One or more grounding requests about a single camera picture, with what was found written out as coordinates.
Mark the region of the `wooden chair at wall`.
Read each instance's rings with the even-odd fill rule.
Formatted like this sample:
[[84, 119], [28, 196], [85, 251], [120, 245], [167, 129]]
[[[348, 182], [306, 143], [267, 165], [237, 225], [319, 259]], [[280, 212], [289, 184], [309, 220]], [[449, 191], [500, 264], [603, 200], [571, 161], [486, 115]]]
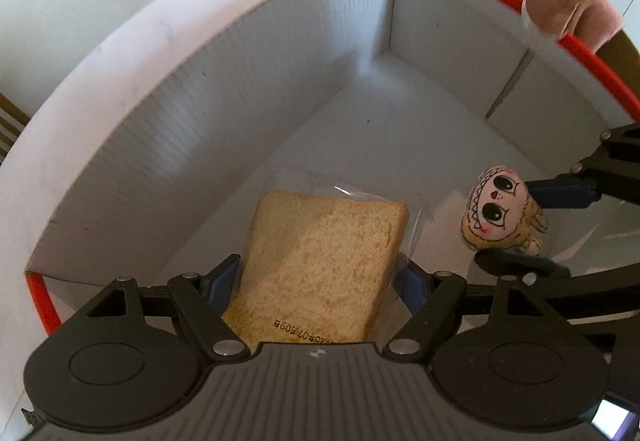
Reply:
[[0, 162], [6, 159], [29, 121], [29, 115], [0, 94]]

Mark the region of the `bagged bread slice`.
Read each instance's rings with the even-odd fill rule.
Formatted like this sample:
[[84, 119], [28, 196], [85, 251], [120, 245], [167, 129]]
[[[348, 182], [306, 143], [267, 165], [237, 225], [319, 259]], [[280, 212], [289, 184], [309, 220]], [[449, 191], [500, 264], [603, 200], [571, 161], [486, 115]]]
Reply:
[[397, 286], [427, 217], [416, 194], [277, 164], [222, 318], [252, 350], [382, 343], [409, 315]]

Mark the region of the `red cardboard box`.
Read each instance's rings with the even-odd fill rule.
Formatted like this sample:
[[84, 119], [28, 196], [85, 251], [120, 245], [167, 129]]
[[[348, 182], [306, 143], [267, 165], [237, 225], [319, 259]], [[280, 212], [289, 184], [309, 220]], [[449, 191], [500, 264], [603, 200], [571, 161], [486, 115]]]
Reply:
[[98, 45], [6, 161], [30, 305], [52, 333], [126, 275], [245, 247], [262, 191], [424, 207], [413, 256], [472, 273], [459, 220], [485, 168], [565, 172], [639, 101], [520, 0], [155, 0]]

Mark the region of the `cartoon face plush keychain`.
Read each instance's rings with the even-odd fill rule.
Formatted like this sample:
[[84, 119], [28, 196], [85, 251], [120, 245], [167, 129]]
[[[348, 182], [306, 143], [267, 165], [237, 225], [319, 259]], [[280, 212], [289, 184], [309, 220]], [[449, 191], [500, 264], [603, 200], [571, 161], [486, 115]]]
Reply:
[[544, 210], [520, 176], [506, 166], [490, 167], [478, 177], [460, 224], [462, 239], [473, 250], [515, 250], [529, 256], [541, 254], [537, 233], [547, 230]]

